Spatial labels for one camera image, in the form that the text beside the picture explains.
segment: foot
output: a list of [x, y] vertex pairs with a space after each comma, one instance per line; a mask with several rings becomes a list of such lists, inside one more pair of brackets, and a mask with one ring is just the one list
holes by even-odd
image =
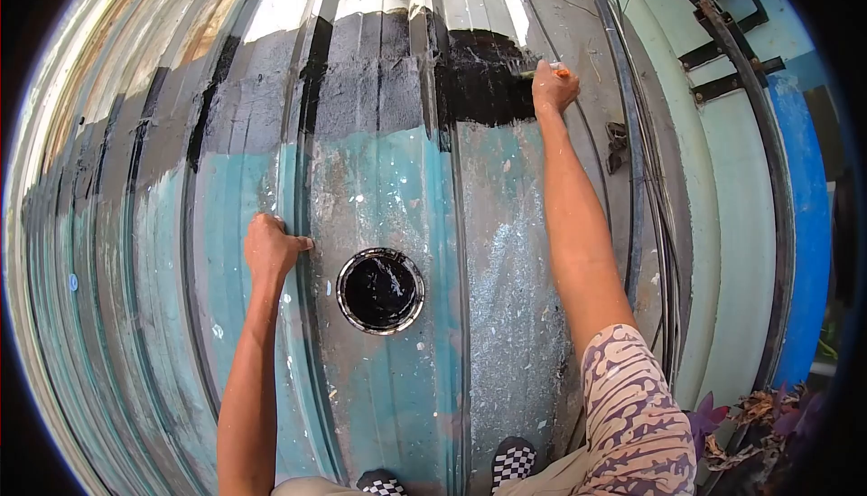
[[398, 482], [397, 476], [382, 468], [364, 472], [355, 486], [364, 492], [379, 494], [379, 496], [406, 496], [406, 491]]
[[497, 447], [493, 455], [493, 486], [491, 493], [499, 489], [505, 480], [526, 479], [536, 464], [536, 447], [524, 438], [509, 436]]

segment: paint brush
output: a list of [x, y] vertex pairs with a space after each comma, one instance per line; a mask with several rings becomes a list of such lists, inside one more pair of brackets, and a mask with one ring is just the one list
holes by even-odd
[[[569, 76], [570, 72], [568, 68], [555, 68], [554, 74], [559, 76], [560, 78], [566, 78], [567, 76]], [[524, 71], [523, 73], [517, 74], [517, 77], [522, 80], [532, 80], [534, 76], [536, 76], [535, 70]]]

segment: teal paint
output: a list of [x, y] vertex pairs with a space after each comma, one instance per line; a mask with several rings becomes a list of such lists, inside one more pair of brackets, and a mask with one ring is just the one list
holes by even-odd
[[75, 215], [74, 243], [76, 250], [79, 252], [80, 260], [84, 262], [84, 267], [79, 269], [79, 274], [82, 276], [82, 287], [78, 299], [80, 303], [84, 304], [84, 313], [89, 315], [89, 321], [85, 322], [81, 320], [81, 315], [79, 316], [79, 321], [81, 327], [85, 328], [85, 332], [93, 334], [91, 338], [92, 345], [89, 347], [89, 355], [94, 371], [98, 372], [94, 376], [94, 379], [97, 380], [97, 384], [100, 387], [101, 402], [109, 408], [116, 408], [112, 412], [112, 418], [114, 425], [118, 427], [118, 431], [126, 435], [122, 436], [124, 442], [126, 442], [126, 449], [135, 449], [142, 457], [140, 464], [142, 475], [151, 487], [157, 487], [160, 491], [167, 491], [168, 482], [154, 463], [153, 457], [147, 452], [139, 433], [139, 428], [133, 421], [129, 407], [123, 400], [123, 394], [115, 375], [116, 369], [108, 354], [103, 315], [99, 309], [99, 293], [95, 283], [96, 265], [93, 260], [95, 252], [93, 243], [96, 240], [93, 234], [93, 218], [93, 204], [88, 201], [85, 210]]
[[[446, 481], [462, 386], [450, 155], [418, 127], [315, 141], [311, 161], [314, 297], [350, 478], [385, 466], [410, 485], [455, 485]], [[346, 260], [374, 246], [412, 258], [428, 292], [416, 322], [389, 337], [351, 327], [328, 290]]]
[[181, 242], [175, 207], [181, 186], [179, 173], [173, 170], [138, 193], [135, 289], [145, 299], [139, 305], [143, 353], [154, 374], [159, 403], [166, 405], [175, 445], [189, 464], [190, 475], [213, 493], [217, 490], [214, 419], [196, 370], [192, 329], [181, 311], [185, 285], [175, 271]]
[[[277, 154], [206, 154], [201, 159], [200, 178], [197, 178], [200, 184], [196, 192], [204, 196], [197, 201], [202, 210], [201, 220], [197, 216], [194, 234], [203, 246], [197, 261], [203, 259], [207, 264], [197, 265], [197, 268], [206, 268], [204, 276], [197, 276], [197, 288], [206, 299], [202, 305], [206, 323], [201, 332], [210, 346], [208, 362], [216, 375], [220, 393], [224, 392], [229, 377], [250, 297], [250, 270], [244, 259], [247, 224], [256, 211], [279, 210], [274, 206], [278, 199], [275, 192], [279, 191], [271, 188], [277, 181], [275, 167], [294, 170], [294, 149], [290, 152], [281, 148], [278, 156], [279, 159]], [[294, 290], [285, 290], [284, 294], [298, 298]], [[298, 387], [306, 388], [309, 382], [302, 377], [289, 377], [289, 357], [295, 360], [302, 355], [293, 355], [287, 350], [287, 326], [294, 323], [288, 319], [281, 306], [275, 343], [278, 479], [324, 474], [304, 435], [305, 431], [310, 434], [312, 424], [305, 421], [305, 410], [298, 399], [298, 393], [309, 392]]]
[[[298, 147], [280, 145], [276, 160], [270, 164], [273, 173], [266, 179], [264, 201], [265, 211], [276, 211], [286, 221], [288, 234], [296, 236], [302, 231], [295, 212], [297, 163]], [[309, 253], [299, 257], [309, 257]], [[276, 329], [277, 477], [320, 475], [340, 482], [345, 474], [340, 458], [334, 456], [337, 444], [328, 422], [329, 412], [322, 409], [327, 399], [323, 400], [321, 361], [316, 344], [307, 338], [310, 318], [316, 315], [300, 310], [298, 277], [296, 265], [284, 284]]]

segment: finger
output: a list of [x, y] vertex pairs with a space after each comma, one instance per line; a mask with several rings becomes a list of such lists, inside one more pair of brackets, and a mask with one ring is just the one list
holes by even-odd
[[295, 240], [295, 245], [299, 252], [306, 252], [313, 249], [313, 239], [307, 237], [292, 237]]

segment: hand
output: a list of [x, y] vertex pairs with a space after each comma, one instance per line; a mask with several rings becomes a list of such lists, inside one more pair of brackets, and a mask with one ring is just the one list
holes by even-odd
[[244, 239], [244, 258], [250, 266], [253, 286], [283, 286], [295, 266], [298, 252], [313, 248], [313, 240], [286, 234], [286, 223], [261, 211], [253, 214]]
[[[568, 76], [555, 75], [551, 65], [545, 60], [539, 60], [536, 75], [533, 77], [533, 105], [536, 110], [554, 108], [561, 115], [581, 92], [578, 77], [569, 71]], [[565, 68], [562, 63], [555, 63], [554, 68]]]

